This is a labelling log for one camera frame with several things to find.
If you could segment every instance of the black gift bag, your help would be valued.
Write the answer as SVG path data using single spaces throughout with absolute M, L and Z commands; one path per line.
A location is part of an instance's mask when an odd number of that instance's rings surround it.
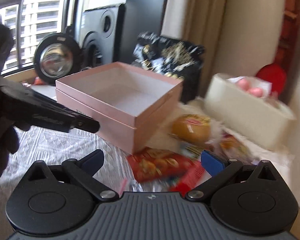
M 154 33 L 138 36 L 133 52 L 133 65 L 162 75 L 183 80 L 181 102 L 195 99 L 201 75 L 204 47 L 188 41 L 175 40 Z

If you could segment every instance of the pink box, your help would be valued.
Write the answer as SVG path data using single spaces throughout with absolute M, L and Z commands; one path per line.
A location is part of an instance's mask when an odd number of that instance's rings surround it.
M 56 81 L 59 103 L 99 121 L 97 135 L 130 154 L 145 146 L 181 91 L 180 80 L 119 62 Z

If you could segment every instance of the curtain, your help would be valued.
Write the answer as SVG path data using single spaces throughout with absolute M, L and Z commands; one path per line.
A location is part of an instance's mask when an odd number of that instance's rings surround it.
M 188 0 L 182 39 L 206 48 L 199 95 L 204 96 L 210 82 L 226 0 Z

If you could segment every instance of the pink egg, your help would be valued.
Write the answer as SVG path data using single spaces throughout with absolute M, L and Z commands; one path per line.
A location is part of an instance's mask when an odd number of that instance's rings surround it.
M 242 78 L 236 82 L 237 86 L 244 91 L 247 91 L 250 88 L 250 82 L 246 78 Z
M 262 88 L 250 88 L 248 90 L 248 93 L 257 98 L 261 98 L 263 96 L 263 89 Z

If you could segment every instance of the gray ribbed plate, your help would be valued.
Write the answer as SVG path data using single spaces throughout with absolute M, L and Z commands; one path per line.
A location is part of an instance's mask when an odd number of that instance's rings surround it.
M 41 239 L 15 233 L 10 240 Z M 179 193 L 126 192 L 113 203 L 99 205 L 77 230 L 46 240 L 295 240 L 288 232 L 254 237 L 235 233 L 216 222 L 205 205 Z

